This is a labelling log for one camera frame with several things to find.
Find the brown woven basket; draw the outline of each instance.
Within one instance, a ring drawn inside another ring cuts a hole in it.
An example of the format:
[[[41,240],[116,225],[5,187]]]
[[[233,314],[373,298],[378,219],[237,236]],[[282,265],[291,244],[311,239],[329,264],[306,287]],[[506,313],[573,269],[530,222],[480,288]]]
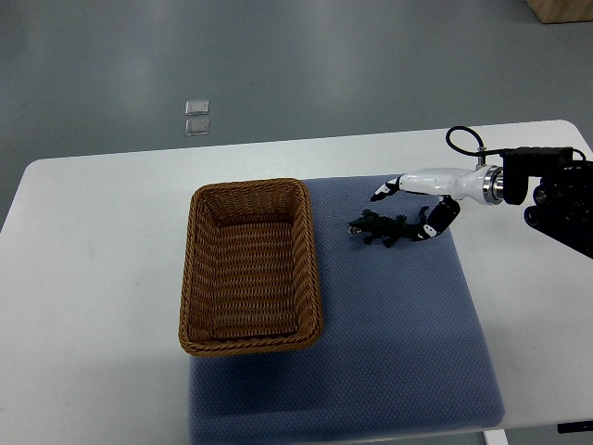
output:
[[[298,350],[322,332],[309,191],[206,185],[189,210],[179,340],[195,356]]]

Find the black toy lizard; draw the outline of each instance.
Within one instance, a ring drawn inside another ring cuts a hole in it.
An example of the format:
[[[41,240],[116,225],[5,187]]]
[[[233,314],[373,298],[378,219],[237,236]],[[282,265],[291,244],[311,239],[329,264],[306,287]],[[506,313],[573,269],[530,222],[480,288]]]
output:
[[[362,216],[357,220],[348,223],[350,226],[348,233],[351,235],[359,234],[361,232],[369,232],[370,235],[362,238],[364,244],[371,244],[374,239],[379,239],[382,236],[388,236],[383,240],[386,248],[391,248],[400,238],[417,237],[418,231],[424,224],[426,224],[426,211],[428,206],[420,209],[420,223],[408,224],[408,219],[405,215],[398,215],[395,219],[387,216],[379,216],[379,214],[368,209],[362,211]]]

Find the cardboard box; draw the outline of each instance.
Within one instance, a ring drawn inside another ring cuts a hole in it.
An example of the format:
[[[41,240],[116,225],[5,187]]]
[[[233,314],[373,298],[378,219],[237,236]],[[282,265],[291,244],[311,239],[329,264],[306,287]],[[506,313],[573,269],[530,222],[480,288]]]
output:
[[[527,0],[542,23],[593,20],[593,0]]]

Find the blue mat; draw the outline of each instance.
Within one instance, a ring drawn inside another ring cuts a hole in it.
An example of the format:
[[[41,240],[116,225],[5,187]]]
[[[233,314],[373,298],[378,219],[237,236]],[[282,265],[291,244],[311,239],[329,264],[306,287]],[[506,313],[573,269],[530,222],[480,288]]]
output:
[[[421,206],[438,202],[400,193],[371,203],[395,176],[305,181],[322,337],[301,351],[192,357],[194,444],[360,439],[501,421],[498,385],[449,231],[392,248],[347,234],[363,209],[416,223]]]

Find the robotic arm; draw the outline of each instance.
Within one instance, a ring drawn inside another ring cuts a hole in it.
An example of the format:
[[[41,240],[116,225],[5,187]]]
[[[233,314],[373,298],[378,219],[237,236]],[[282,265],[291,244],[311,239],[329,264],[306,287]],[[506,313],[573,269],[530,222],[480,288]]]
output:
[[[455,146],[450,136],[455,131],[472,134],[477,152]],[[479,158],[476,170],[423,169],[403,174],[377,189],[371,201],[398,191],[441,196],[426,224],[412,238],[415,241],[443,233],[460,213],[457,202],[470,197],[484,205],[502,201],[520,205],[527,196],[529,177],[540,177],[534,192],[535,206],[525,210],[527,224],[563,244],[593,258],[593,162],[571,147],[519,147],[486,151],[480,136],[467,127],[453,127],[447,132],[448,145],[466,156]],[[582,160],[573,160],[573,153]],[[486,165],[487,155],[500,155],[503,166]]]

